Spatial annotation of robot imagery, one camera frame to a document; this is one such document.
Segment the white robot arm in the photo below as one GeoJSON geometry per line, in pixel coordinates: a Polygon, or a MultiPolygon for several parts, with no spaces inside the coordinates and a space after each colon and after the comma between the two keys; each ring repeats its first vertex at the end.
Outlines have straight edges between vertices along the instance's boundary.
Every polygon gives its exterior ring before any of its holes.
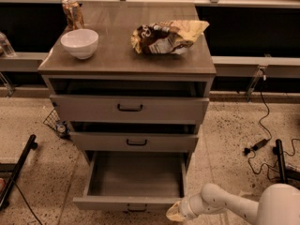
{"type": "Polygon", "coordinates": [[[208,183],[200,193],[176,202],[166,217],[182,222],[225,210],[232,211],[251,225],[300,225],[300,190],[287,184],[274,184],[255,202],[208,183]]]}

